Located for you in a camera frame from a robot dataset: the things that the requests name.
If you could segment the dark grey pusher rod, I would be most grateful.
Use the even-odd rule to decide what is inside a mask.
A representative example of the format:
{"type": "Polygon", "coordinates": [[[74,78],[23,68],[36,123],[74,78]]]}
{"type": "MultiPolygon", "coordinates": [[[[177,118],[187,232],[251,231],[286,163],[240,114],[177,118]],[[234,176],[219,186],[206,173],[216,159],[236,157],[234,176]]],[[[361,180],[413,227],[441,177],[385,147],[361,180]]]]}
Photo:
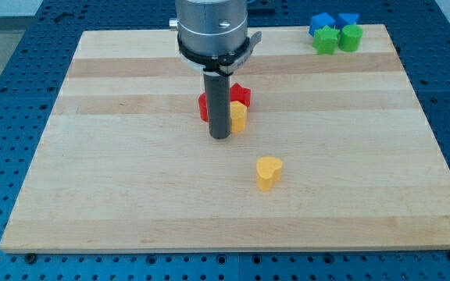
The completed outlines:
{"type": "Polygon", "coordinates": [[[230,78],[204,75],[209,134],[215,139],[230,136],[230,78]]]}

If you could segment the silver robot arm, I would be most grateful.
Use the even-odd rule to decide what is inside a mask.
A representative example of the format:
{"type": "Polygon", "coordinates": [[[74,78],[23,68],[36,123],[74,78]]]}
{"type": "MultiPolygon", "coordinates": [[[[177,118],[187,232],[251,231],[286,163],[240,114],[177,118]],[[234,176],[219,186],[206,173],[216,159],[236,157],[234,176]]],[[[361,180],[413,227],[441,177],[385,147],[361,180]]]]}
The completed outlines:
{"type": "Polygon", "coordinates": [[[251,57],[262,33],[248,34],[246,0],[176,0],[177,43],[203,76],[209,134],[231,134],[230,77],[251,57]]]}

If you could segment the black clamp ring mount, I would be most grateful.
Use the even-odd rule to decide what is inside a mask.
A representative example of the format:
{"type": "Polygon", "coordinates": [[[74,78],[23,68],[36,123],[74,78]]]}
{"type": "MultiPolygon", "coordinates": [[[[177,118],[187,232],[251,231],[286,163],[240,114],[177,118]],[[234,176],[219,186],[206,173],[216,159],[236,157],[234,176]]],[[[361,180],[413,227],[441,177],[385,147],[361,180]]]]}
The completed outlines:
{"type": "Polygon", "coordinates": [[[194,70],[210,76],[231,76],[251,57],[254,47],[262,40],[262,32],[257,31],[246,37],[244,43],[235,51],[225,55],[200,55],[188,49],[177,36],[177,43],[182,60],[194,70]]]}

